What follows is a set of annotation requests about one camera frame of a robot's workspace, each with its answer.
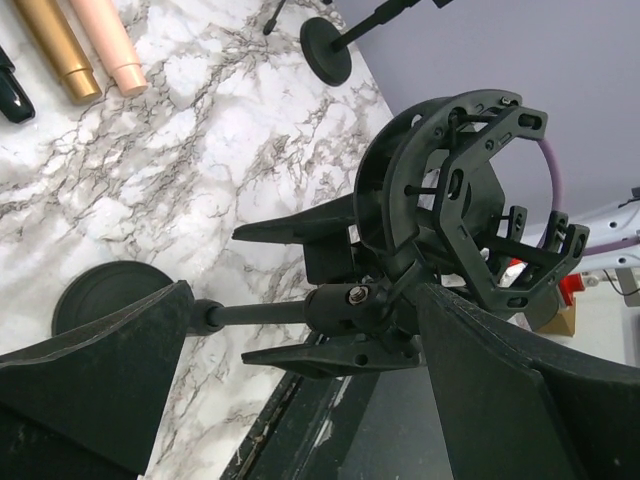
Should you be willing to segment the gold microphone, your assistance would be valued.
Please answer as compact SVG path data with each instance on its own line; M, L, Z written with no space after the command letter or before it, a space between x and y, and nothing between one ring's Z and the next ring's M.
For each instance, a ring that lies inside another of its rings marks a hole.
M100 98L93 68L58 2L15 0L13 5L70 100L86 105Z

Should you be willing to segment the beige microphone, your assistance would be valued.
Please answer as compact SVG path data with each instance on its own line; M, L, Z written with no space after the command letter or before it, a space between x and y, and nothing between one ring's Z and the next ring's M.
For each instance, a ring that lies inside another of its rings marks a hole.
M110 0L71 0L71 6L96 50L107 74L124 97L148 88L140 59Z

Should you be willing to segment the black microphone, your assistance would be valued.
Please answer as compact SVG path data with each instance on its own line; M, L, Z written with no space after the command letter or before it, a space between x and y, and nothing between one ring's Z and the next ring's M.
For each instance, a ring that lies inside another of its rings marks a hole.
M3 49L0 49L0 108L5 118L21 124L35 117L35 108L16 79L15 66Z

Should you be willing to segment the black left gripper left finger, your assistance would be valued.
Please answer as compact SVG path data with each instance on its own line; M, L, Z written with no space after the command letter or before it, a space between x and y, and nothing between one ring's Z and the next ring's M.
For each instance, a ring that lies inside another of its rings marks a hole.
M4 477L138 477L194 297L184 281L1 358Z

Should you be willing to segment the black tripod shock-mount stand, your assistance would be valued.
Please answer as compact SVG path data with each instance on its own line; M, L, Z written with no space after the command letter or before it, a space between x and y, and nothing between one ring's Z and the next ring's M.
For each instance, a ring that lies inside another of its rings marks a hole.
M286 0L279 0L278 1L278 4L277 4L273 14L267 20L267 22L265 23L265 25L263 27L262 33L265 36L268 36L273 32L273 30L274 30L274 28L275 28L275 26L277 24L278 17L280 15L285 3L286 3Z

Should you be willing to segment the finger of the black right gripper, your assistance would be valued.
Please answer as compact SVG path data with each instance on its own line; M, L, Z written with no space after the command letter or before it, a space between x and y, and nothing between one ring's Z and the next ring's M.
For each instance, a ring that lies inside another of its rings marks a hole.
M242 354L246 365L275 367L311 379L326 379L413 369L425 365L416 341L399 347L379 340L334 338L323 343L274 347Z
M287 217L237 227L233 239L301 245L309 284L341 283L356 278L349 236L349 227L354 224L349 194Z

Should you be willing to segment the black stand holding beige microphone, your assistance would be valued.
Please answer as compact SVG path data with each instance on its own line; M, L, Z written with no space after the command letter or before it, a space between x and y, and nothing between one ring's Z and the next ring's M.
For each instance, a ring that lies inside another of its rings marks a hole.
M326 85L344 84L352 72L352 59L348 46L375 27L384 25L419 0L388 0L374 12L345 33L324 18L306 20L300 29L300 43L305 60L313 73Z

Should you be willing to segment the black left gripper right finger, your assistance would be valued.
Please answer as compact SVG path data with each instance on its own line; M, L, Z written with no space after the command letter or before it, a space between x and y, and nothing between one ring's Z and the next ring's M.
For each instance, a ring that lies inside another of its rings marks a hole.
M442 287L421 286L417 303L453 476L586 478L542 375Z

